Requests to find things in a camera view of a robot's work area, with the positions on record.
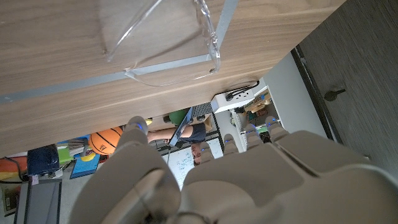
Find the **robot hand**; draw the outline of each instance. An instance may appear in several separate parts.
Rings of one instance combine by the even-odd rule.
[[[361,155],[267,118],[272,144],[246,127],[248,150],[232,136],[224,156],[186,176],[182,191],[147,145],[145,121],[129,121],[115,154],[81,191],[71,223],[398,223],[398,186]]]

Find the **person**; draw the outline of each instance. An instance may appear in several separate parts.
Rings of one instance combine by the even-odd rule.
[[[176,128],[169,128],[156,132],[148,132],[148,142],[164,139],[168,142],[173,136]],[[201,151],[200,144],[205,141],[206,138],[206,127],[204,123],[194,124],[185,127],[181,134],[180,140],[189,142],[191,144],[191,153],[193,156],[193,165],[197,166],[201,162]]]

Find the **yellow object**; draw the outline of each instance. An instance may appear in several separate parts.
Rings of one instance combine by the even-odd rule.
[[[0,180],[8,179],[11,177],[17,177],[18,172],[0,172]]]
[[[152,118],[145,119],[145,122],[147,123],[147,125],[152,124]]]
[[[91,161],[92,159],[94,159],[94,157],[95,157],[95,153],[94,152],[92,152],[90,155],[88,155],[88,156],[83,156],[83,157],[81,157],[81,160],[83,161],[83,162],[88,162],[88,161]]]

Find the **electrical socket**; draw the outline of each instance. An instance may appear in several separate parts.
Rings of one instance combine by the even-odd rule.
[[[211,100],[211,108],[213,109],[214,113],[244,106],[254,99],[252,90],[246,90],[234,96],[232,100],[226,101],[226,96],[231,92],[232,91],[220,93],[214,96],[214,98]]]

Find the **green object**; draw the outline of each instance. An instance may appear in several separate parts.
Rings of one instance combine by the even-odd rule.
[[[169,114],[169,118],[173,124],[180,125],[186,113],[187,113],[186,109],[174,111]]]
[[[69,155],[69,148],[58,149],[58,157],[60,158],[60,164],[73,160],[73,157]]]
[[[261,128],[256,128],[259,133],[264,133],[268,131],[267,126],[263,126]]]
[[[247,113],[248,113],[249,121],[256,119],[258,117],[256,113],[252,113],[251,111],[248,111]]]

